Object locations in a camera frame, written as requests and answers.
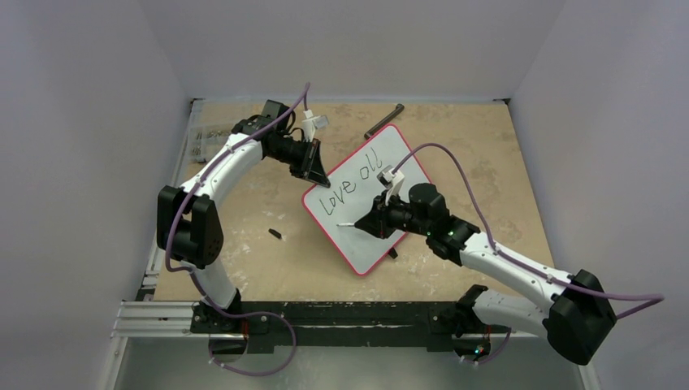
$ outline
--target cable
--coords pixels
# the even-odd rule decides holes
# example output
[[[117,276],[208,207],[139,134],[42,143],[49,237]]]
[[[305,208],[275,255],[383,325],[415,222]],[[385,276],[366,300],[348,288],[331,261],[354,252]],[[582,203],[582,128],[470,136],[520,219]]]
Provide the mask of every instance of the cable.
[[[296,121],[297,121],[297,114],[296,114],[294,111],[292,111],[292,114],[289,116],[289,118],[290,118],[290,120],[292,120],[292,122],[290,122],[290,123],[287,125],[287,131],[291,130],[291,129],[292,129],[292,126],[294,126],[294,124],[296,123]]]
[[[304,137],[305,137],[303,128],[293,128],[292,131],[289,133],[289,135],[291,136],[292,133],[295,132],[296,130],[299,130],[301,132],[301,140],[303,141]]]
[[[266,376],[266,375],[272,375],[272,374],[274,374],[275,372],[278,372],[278,371],[282,370],[282,369],[285,368],[285,367],[292,361],[292,359],[294,358],[294,353],[297,351],[297,335],[294,333],[294,329],[292,328],[292,325],[290,325],[289,322],[288,322],[286,319],[280,317],[279,315],[277,315],[277,314],[275,314],[275,313],[271,313],[271,312],[268,312],[268,311],[257,311],[257,312],[245,313],[245,314],[229,314],[229,313],[226,313],[226,312],[223,310],[223,308],[221,308],[221,307],[220,307],[219,305],[217,305],[210,297],[208,297],[208,295],[206,294],[206,292],[203,290],[203,287],[198,283],[198,279],[197,279],[196,275],[194,275],[194,273],[193,273],[193,268],[191,268],[191,267],[189,267],[189,266],[172,267],[172,265],[170,264],[170,258],[171,258],[171,254],[172,254],[172,239],[175,237],[175,234],[177,233],[177,227],[178,227],[178,225],[180,224],[180,220],[182,219],[182,214],[184,213],[184,209],[187,207],[187,205],[188,205],[189,202],[191,201],[191,199],[192,199],[194,193],[196,193],[196,191],[203,185],[202,183],[203,183],[204,181],[206,181],[206,178],[207,178],[207,177],[210,175],[210,173],[215,169],[215,167],[217,167],[225,158],[227,158],[230,154],[232,154],[232,152],[234,152],[237,148],[240,148],[241,146],[245,145],[247,142],[249,142],[249,141],[251,141],[251,140],[254,140],[254,139],[256,139],[256,138],[262,136],[262,135],[265,134],[266,132],[269,132],[269,131],[273,128],[273,126],[275,126],[275,125],[278,124],[280,121],[282,121],[283,119],[285,119],[285,118],[287,117],[287,115],[290,115],[290,113],[294,112],[294,110],[299,106],[299,103],[300,103],[301,101],[304,101],[304,102],[305,102],[305,108],[306,108],[306,94],[309,92],[309,87],[310,87],[310,86],[311,86],[311,83],[308,83],[308,82],[307,82],[306,85],[304,86],[304,90],[301,92],[301,95],[299,95],[299,98],[297,99],[297,101],[294,102],[294,104],[292,104],[282,115],[280,115],[280,116],[278,116],[277,118],[275,118],[275,120],[273,120],[272,122],[270,122],[270,123],[269,123],[268,125],[266,125],[265,127],[261,128],[260,130],[256,131],[256,132],[255,132],[254,134],[252,134],[251,136],[248,136],[248,137],[246,137],[245,139],[243,139],[243,140],[237,142],[236,144],[232,145],[230,148],[225,149],[224,152],[222,152],[219,156],[217,156],[216,158],[214,158],[214,159],[208,164],[208,166],[206,167],[206,169],[204,170],[204,172],[201,174],[201,177],[199,177],[199,180],[197,181],[197,183],[194,184],[194,186],[192,186],[192,188],[189,189],[189,191],[188,191],[186,197],[184,197],[184,200],[182,201],[182,203],[181,203],[181,205],[180,205],[180,208],[177,209],[177,213],[175,214],[175,218],[172,220],[172,225],[170,226],[170,232],[169,232],[168,237],[167,237],[167,243],[166,243],[166,245],[165,245],[165,268],[166,268],[169,272],[187,271],[187,272],[190,274],[190,276],[191,276],[191,278],[192,278],[192,281],[193,281],[193,283],[194,283],[194,286],[196,286],[196,288],[197,288],[198,292],[201,294],[202,298],[203,298],[203,299],[206,299],[206,303],[208,303],[209,306],[213,307],[213,309],[215,309],[215,310],[216,310],[218,313],[220,313],[223,317],[227,317],[227,318],[229,318],[229,319],[245,319],[245,318],[247,318],[247,317],[252,317],[252,316],[255,316],[255,315],[266,315],[266,316],[276,317],[276,318],[278,318],[280,321],[282,321],[282,322],[287,326],[287,328],[289,329],[290,333],[292,334],[292,350],[291,350],[291,352],[290,352],[288,358],[287,358],[282,364],[280,364],[279,366],[277,366],[276,368],[274,368],[274,369],[272,369],[272,370],[262,371],[262,372],[245,371],[245,370],[241,370],[241,369],[238,369],[238,368],[234,368],[234,367],[230,367],[230,366],[225,366],[224,363],[218,362],[218,361],[215,360],[215,358],[212,357],[212,355],[211,355],[211,357],[212,357],[211,360],[212,360],[215,364],[217,364],[218,366],[220,366],[220,367],[222,367],[222,368],[224,368],[224,369],[226,369],[226,370],[230,370],[230,371],[236,372],[237,374],[248,375],[248,376]]]
[[[491,360],[497,358],[497,356],[502,352],[502,350],[505,349],[505,346],[507,345],[507,342],[509,341],[509,335],[511,335],[511,334],[512,334],[512,329],[510,328],[507,330],[507,333],[505,334],[505,339],[502,340],[502,343],[500,343],[500,346],[497,347],[495,352],[489,354],[485,359],[476,361],[479,364],[479,366],[482,364],[486,364],[486,363],[490,362]]]
[[[481,223],[483,224],[483,227],[486,229],[486,235],[488,236],[488,242],[490,243],[490,246],[492,249],[499,254],[502,258],[507,260],[508,262],[511,262],[517,267],[521,267],[522,269],[531,272],[532,274],[535,274],[537,276],[540,276],[541,278],[544,278],[546,280],[550,280],[553,283],[565,287],[565,288],[570,288],[576,292],[583,293],[590,295],[592,297],[599,297],[599,298],[604,298],[604,299],[611,299],[614,301],[643,301],[641,305],[637,305],[627,311],[624,311],[620,314],[617,315],[617,319],[624,319],[627,316],[630,316],[634,313],[637,313],[643,309],[646,309],[650,306],[653,306],[655,304],[658,304],[662,301],[665,300],[665,296],[662,294],[647,294],[647,295],[623,295],[623,294],[612,294],[609,292],[600,292],[596,290],[591,290],[589,288],[584,288],[584,287],[579,287],[574,284],[570,284],[569,282],[565,282],[556,278],[553,278],[551,275],[546,274],[545,272],[542,272],[541,270],[534,268],[533,266],[529,266],[528,264],[525,264],[523,262],[520,262],[516,258],[508,255],[507,253],[503,252],[500,250],[500,248],[497,247],[497,244],[495,240],[493,239],[492,231],[490,226],[488,225],[488,221],[486,220],[486,217],[483,215],[483,212],[481,211],[478,202],[476,201],[476,197],[474,196],[474,191],[471,189],[471,186],[469,185],[469,180],[466,178],[466,174],[464,173],[464,170],[462,169],[462,165],[460,165],[459,161],[457,158],[454,156],[454,154],[445,146],[442,146],[441,144],[437,144],[435,142],[428,142],[426,144],[421,144],[417,146],[414,150],[409,152],[396,166],[394,169],[392,169],[392,173],[394,174],[397,172],[397,170],[400,169],[404,163],[407,162],[411,158],[411,156],[415,155],[416,152],[419,150],[426,148],[428,146],[434,146],[436,148],[439,148],[443,150],[452,160],[454,165],[457,167],[459,170],[459,174],[461,175],[461,179],[464,181],[464,185],[466,186],[466,191],[469,193],[469,198],[471,199],[471,204],[474,206],[474,210],[476,210],[476,214],[479,215],[479,218],[481,219]],[[507,343],[507,340],[509,339],[509,333],[507,337],[505,337],[505,341],[500,345],[500,348],[496,350],[495,353],[492,353],[492,355],[497,355],[503,348],[503,346]]]

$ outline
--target small black object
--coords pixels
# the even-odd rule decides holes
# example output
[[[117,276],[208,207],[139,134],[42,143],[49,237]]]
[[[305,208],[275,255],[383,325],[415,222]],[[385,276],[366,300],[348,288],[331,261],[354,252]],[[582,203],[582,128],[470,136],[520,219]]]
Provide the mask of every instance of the small black object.
[[[396,116],[398,116],[403,110],[405,109],[404,104],[398,104],[395,106],[395,110],[392,110],[390,114],[388,114],[385,118],[382,118],[380,122],[376,123],[372,128],[370,128],[369,131],[364,133],[364,139],[369,139],[371,138],[374,134],[376,134],[383,126],[386,124],[389,124],[391,120],[395,119]]]
[[[246,352],[246,339],[240,340],[208,340],[208,349],[213,357],[220,362],[235,362]]]
[[[278,232],[277,230],[275,230],[275,229],[268,229],[268,232],[269,232],[270,234],[272,234],[273,236],[275,236],[275,238],[277,238],[278,240],[282,240],[282,235],[281,235],[280,232]]]
[[[455,339],[453,340],[454,353],[459,357],[470,357],[473,362],[491,353],[489,340]]]

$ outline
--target white wall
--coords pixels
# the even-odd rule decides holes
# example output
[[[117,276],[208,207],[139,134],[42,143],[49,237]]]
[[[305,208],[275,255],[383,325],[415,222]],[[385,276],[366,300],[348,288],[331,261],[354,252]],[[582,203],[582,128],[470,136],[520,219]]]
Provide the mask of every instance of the white wall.
[[[0,9],[0,388],[90,390],[188,101],[133,0]]]
[[[564,0],[140,0],[194,97],[511,96]]]
[[[570,0],[510,105],[556,264],[668,298],[617,323],[605,389],[689,387],[687,36],[683,0]]]

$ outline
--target whiteboard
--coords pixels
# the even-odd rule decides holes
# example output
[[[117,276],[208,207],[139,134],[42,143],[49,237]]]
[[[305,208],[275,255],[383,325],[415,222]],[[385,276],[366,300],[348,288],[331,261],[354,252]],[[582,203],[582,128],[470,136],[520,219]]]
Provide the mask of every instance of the whiteboard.
[[[314,186],[301,199],[306,210],[359,275],[371,271],[406,233],[398,231],[387,240],[381,240],[355,227],[338,227],[337,224],[356,222],[368,213],[373,198],[385,189],[376,176],[388,165],[395,167],[410,151],[400,130],[390,124],[328,173],[330,188]],[[418,183],[428,183],[428,175],[415,156],[400,171],[405,174],[400,197],[408,202],[409,189]]]

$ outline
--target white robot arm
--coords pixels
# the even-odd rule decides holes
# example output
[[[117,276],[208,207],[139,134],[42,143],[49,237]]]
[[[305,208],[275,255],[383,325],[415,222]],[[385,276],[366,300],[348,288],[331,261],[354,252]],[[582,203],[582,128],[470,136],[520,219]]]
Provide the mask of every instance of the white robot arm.
[[[491,276],[524,296],[503,296],[484,286],[474,286],[460,300],[463,321],[502,325],[543,337],[563,357],[587,364],[616,318],[607,299],[574,291],[571,284],[602,292],[598,279],[586,271],[571,275],[544,266],[492,243],[486,232],[451,215],[433,184],[414,185],[409,190],[409,202],[402,201],[398,195],[400,174],[391,167],[379,174],[386,189],[375,197],[370,212],[353,226],[382,239],[396,230],[425,236],[438,257]],[[538,269],[541,275],[506,258]],[[569,283],[557,284],[554,280]],[[456,320],[452,315],[445,319]]]
[[[314,138],[314,131],[324,128],[327,118],[313,116],[310,110],[303,122],[309,131],[300,141],[290,136],[288,118],[285,117],[270,131],[232,151],[234,145],[265,128],[287,110],[288,107],[282,103],[267,101],[260,115],[243,119],[232,129],[224,146],[231,151],[229,155],[224,156],[223,153],[227,152],[221,150],[179,188],[166,186],[158,194],[157,244],[165,249],[177,210],[189,192],[198,186],[186,206],[187,210],[184,210],[185,214],[191,212],[191,220],[181,219],[172,237],[171,258],[179,260],[184,269],[194,274],[198,287],[206,293],[205,303],[209,303],[207,299],[210,298],[228,313],[241,311],[241,297],[222,262],[217,260],[223,246],[218,208],[239,179],[265,157],[271,157],[287,163],[292,176],[330,187],[321,163],[320,141]]]

